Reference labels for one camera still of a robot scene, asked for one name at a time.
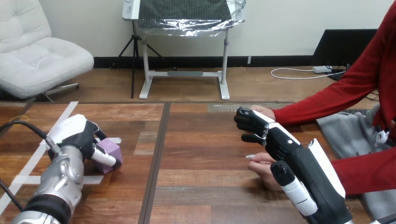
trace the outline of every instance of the white leather chair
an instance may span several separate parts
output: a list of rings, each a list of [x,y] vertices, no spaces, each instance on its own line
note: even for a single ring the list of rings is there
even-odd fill
[[[0,0],[0,90],[22,99],[47,96],[78,87],[49,90],[92,67],[87,50],[51,37],[38,0]]]

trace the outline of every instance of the white tape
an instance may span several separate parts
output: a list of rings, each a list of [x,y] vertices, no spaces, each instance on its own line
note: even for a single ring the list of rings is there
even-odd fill
[[[70,116],[70,114],[73,112],[74,108],[76,108],[77,104],[78,104],[77,101],[70,102],[70,104],[67,106],[65,111],[59,117],[58,121],[54,124],[52,129],[57,124],[59,124],[59,122],[62,122],[63,120],[67,119]],[[33,156],[30,158],[30,160],[26,163],[25,167],[19,173],[18,176],[20,176],[20,177],[15,177],[14,180],[12,181],[11,186],[9,187],[9,189],[14,195],[21,188],[22,183],[23,183],[22,180],[26,180],[27,179],[29,174],[32,172],[34,167],[37,165],[37,163],[41,159],[42,155],[44,155],[45,151],[47,151],[47,148],[45,147],[45,145],[46,145],[45,141],[42,141],[42,142],[44,142],[44,144],[40,143],[39,147],[36,149],[36,151],[33,154]],[[6,193],[4,193],[3,196],[0,198],[0,215],[3,214],[4,210],[6,209],[6,207],[10,203],[10,201],[11,201],[11,198]]]
[[[83,184],[100,184],[103,179],[103,175],[100,176],[84,176]],[[22,176],[17,175],[13,181],[17,184],[40,184],[41,176]]]
[[[115,144],[120,144],[121,143],[121,139],[120,138],[109,138],[110,141],[114,142]]]

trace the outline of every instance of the woman's hand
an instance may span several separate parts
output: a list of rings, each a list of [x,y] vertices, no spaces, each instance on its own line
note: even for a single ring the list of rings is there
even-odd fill
[[[275,114],[274,114],[274,112],[271,109],[268,109],[268,108],[263,107],[263,106],[257,106],[257,105],[252,106],[250,109],[254,110],[254,111],[257,111],[257,112],[259,112],[261,114],[264,114],[265,116],[275,120]]]
[[[247,158],[250,159],[247,168],[253,172],[256,172],[269,190],[282,191],[281,186],[278,184],[278,182],[276,182],[270,169],[271,164],[276,161],[268,153],[248,155]]]

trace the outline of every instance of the purple object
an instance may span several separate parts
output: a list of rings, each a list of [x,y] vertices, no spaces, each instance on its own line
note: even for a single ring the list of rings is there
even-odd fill
[[[97,145],[104,149],[109,155],[114,156],[122,163],[121,148],[119,145],[112,142],[109,138],[105,138],[98,142]],[[93,161],[95,166],[104,174],[113,170],[112,167]]]

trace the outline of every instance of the robotic hand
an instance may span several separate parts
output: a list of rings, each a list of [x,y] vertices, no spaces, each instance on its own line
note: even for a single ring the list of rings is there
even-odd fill
[[[239,108],[234,117],[245,142],[259,143],[277,162],[275,180],[310,224],[352,224],[345,205],[345,190],[318,141],[307,148],[273,119]]]
[[[72,116],[55,127],[45,139],[52,163],[23,212],[12,224],[67,224],[81,200],[85,159],[112,168],[121,162],[97,145],[106,135],[83,115]]]

